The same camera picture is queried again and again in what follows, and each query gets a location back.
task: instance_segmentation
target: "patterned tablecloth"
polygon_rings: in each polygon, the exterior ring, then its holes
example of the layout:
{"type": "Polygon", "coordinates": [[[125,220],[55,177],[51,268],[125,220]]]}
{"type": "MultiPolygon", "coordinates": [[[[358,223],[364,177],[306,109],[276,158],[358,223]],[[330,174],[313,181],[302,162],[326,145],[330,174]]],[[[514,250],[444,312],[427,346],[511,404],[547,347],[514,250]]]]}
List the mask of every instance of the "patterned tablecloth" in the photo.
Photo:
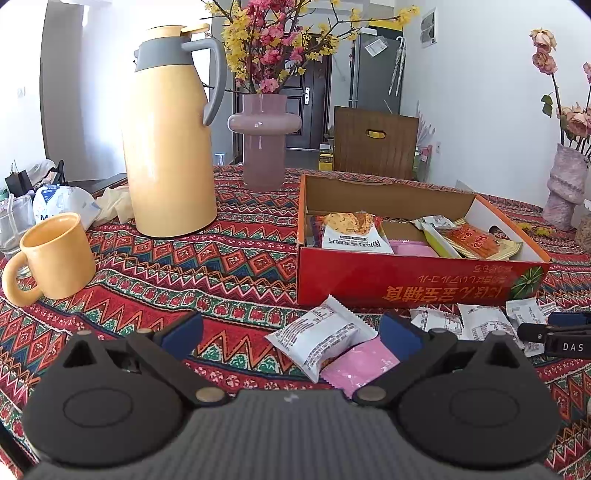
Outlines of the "patterned tablecloth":
{"type": "MultiPolygon", "coordinates": [[[[88,232],[98,272],[81,292],[69,299],[42,299],[18,308],[0,291],[0,419],[20,444],[28,450],[20,421],[22,408],[72,332],[92,329],[100,338],[110,339],[139,327],[162,328],[188,309],[203,312],[204,333],[185,363],[225,390],[328,388],[308,381],[264,338],[304,313],[295,298],[301,173],[289,169],[284,190],[267,194],[246,190],[240,167],[219,168],[219,214],[203,231],[153,240],[140,235],[133,224],[108,223],[88,232]]],[[[539,207],[488,198],[513,220],[545,225],[539,207]]],[[[574,243],[573,234],[553,231],[551,237],[534,239],[554,260],[538,294],[540,302],[554,300],[568,311],[589,309],[591,258],[574,243]]],[[[453,311],[456,307],[439,308],[453,311]]],[[[377,327],[379,310],[359,313],[377,327]]],[[[544,356],[532,361],[563,419],[547,466],[565,478],[583,479],[591,474],[590,362],[544,356]]]]}

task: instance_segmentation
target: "black paper bag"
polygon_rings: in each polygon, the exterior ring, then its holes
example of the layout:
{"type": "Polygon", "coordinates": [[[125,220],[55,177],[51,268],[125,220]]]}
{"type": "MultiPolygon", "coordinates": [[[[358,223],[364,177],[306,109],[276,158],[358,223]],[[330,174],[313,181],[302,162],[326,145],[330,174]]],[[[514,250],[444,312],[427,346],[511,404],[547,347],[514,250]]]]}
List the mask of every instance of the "black paper bag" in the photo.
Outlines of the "black paper bag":
{"type": "Polygon", "coordinates": [[[23,195],[26,195],[29,190],[33,189],[27,171],[18,171],[16,161],[12,163],[10,175],[6,177],[5,180],[8,191],[15,197],[22,197],[23,195]]]}

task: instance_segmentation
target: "wooden chair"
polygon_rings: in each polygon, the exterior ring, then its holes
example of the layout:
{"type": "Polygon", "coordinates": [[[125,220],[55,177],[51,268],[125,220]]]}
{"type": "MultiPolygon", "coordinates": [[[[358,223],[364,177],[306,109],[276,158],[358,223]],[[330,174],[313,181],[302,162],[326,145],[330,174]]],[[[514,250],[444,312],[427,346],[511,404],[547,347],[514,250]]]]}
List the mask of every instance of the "wooden chair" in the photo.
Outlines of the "wooden chair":
{"type": "Polygon", "coordinates": [[[418,118],[335,107],[334,170],[412,179],[418,118]]]}

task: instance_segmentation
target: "yellow thermos pitcher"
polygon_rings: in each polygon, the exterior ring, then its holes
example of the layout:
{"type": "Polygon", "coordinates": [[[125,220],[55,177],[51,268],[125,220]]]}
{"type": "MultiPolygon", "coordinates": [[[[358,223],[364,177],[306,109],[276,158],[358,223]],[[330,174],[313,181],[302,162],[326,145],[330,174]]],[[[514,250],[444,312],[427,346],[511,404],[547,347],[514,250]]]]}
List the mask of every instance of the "yellow thermos pitcher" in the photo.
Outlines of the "yellow thermos pitcher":
{"type": "Polygon", "coordinates": [[[217,215],[212,123],[226,84],[226,55],[207,31],[168,25],[148,30],[122,118],[125,165],[137,229],[169,237],[199,230],[217,215]],[[207,102],[191,52],[211,48],[216,84],[207,102]]]}

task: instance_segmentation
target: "orange snack packet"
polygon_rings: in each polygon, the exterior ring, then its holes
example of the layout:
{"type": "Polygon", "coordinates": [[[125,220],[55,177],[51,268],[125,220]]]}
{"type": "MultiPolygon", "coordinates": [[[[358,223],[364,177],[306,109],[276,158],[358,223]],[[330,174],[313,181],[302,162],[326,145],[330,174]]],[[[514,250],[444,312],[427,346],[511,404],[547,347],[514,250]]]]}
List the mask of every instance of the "orange snack packet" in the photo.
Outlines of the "orange snack packet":
{"type": "Polygon", "coordinates": [[[499,251],[499,244],[495,241],[494,235],[469,223],[464,223],[459,228],[442,233],[442,235],[482,260],[495,255],[499,251]]]}

